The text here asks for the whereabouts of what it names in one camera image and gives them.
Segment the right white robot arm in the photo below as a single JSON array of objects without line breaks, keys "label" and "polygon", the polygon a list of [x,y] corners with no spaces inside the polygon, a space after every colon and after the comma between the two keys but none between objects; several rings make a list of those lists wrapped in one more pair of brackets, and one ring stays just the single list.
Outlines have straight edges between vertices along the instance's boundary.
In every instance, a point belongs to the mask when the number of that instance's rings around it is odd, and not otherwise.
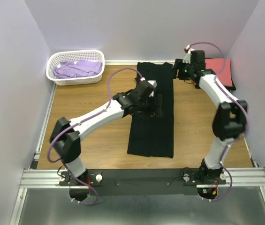
[{"label": "right white robot arm", "polygon": [[245,100],[238,100],[220,82],[212,69],[206,68],[205,52],[185,48],[185,57],[176,59],[173,67],[174,77],[192,80],[196,88],[202,89],[217,107],[212,122],[215,136],[210,151],[202,160],[196,178],[207,184],[219,178],[223,162],[234,142],[247,128],[247,108]]}]

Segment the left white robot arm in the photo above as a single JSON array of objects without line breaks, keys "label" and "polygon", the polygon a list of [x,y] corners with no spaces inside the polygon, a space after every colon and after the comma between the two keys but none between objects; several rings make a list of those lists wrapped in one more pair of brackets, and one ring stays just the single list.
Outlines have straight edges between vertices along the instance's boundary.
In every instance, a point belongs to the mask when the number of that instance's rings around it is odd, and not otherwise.
[{"label": "left white robot arm", "polygon": [[157,81],[141,81],[127,92],[114,95],[101,107],[77,118],[57,120],[50,137],[50,148],[71,172],[70,180],[76,185],[86,181],[86,167],[80,159],[81,141],[102,126],[128,115],[158,115],[161,111],[161,95],[155,94]]}]

